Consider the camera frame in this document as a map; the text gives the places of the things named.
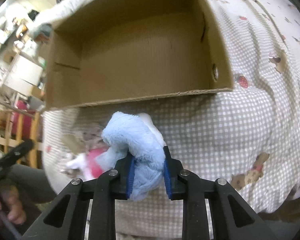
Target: person's leg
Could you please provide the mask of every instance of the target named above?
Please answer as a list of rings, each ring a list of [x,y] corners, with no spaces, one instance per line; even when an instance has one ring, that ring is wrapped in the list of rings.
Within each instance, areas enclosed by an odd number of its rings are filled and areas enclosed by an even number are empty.
[[[17,186],[20,186],[35,203],[52,201],[57,195],[51,188],[44,170],[15,164],[7,174]]]

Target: triangular cutout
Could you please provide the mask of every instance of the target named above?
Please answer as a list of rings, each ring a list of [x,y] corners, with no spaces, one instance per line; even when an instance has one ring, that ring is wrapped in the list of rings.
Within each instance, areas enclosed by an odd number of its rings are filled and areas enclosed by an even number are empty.
[[[47,225],[61,228],[63,220],[65,219],[69,201],[70,195],[65,195],[54,207],[54,209],[52,209],[51,212],[44,218],[43,222]]]
[[[228,196],[228,200],[234,218],[234,223],[238,228],[250,225],[254,222],[253,218],[248,215],[248,213],[232,195]]]

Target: human hand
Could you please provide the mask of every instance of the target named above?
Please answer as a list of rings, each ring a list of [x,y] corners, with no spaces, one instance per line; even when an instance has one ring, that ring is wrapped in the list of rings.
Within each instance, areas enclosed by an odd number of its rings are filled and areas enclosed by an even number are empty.
[[[7,185],[5,182],[0,182],[0,195],[4,203],[9,208],[7,219],[15,225],[24,223],[26,221],[26,213],[23,210],[21,201],[19,200],[17,188],[15,186]]]

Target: metal bolt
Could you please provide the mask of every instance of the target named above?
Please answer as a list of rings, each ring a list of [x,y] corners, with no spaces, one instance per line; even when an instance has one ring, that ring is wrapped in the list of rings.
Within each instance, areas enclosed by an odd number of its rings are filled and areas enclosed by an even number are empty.
[[[218,181],[218,184],[220,184],[220,185],[225,185],[225,184],[227,184],[227,181],[226,181],[224,178],[220,178],[220,179],[218,179],[217,181]]]
[[[74,178],[71,180],[71,184],[72,185],[78,185],[80,184],[81,180],[79,178]]]
[[[118,174],[118,171],[117,171],[117,170],[109,170],[109,171],[108,171],[108,174],[109,174],[110,176],[115,176],[115,175]]]
[[[181,170],[181,171],[180,171],[180,174],[181,174],[182,176],[188,176],[188,175],[190,174],[190,171],[188,171],[188,170]]]

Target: gingham fabric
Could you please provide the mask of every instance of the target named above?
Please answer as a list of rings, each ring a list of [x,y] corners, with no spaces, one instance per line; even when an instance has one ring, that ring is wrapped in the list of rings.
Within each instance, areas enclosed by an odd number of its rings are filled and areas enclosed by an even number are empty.
[[[299,12],[288,0],[207,1],[229,54],[234,91],[45,113],[43,163],[57,192],[70,181],[60,173],[68,161],[60,136],[106,125],[115,111],[148,113],[172,157],[204,179],[230,181],[251,169],[260,152],[269,153],[263,177],[239,191],[256,212],[275,211],[300,185]],[[178,238],[181,229],[182,203],[169,201],[163,185],[141,202],[116,202],[119,237]]]

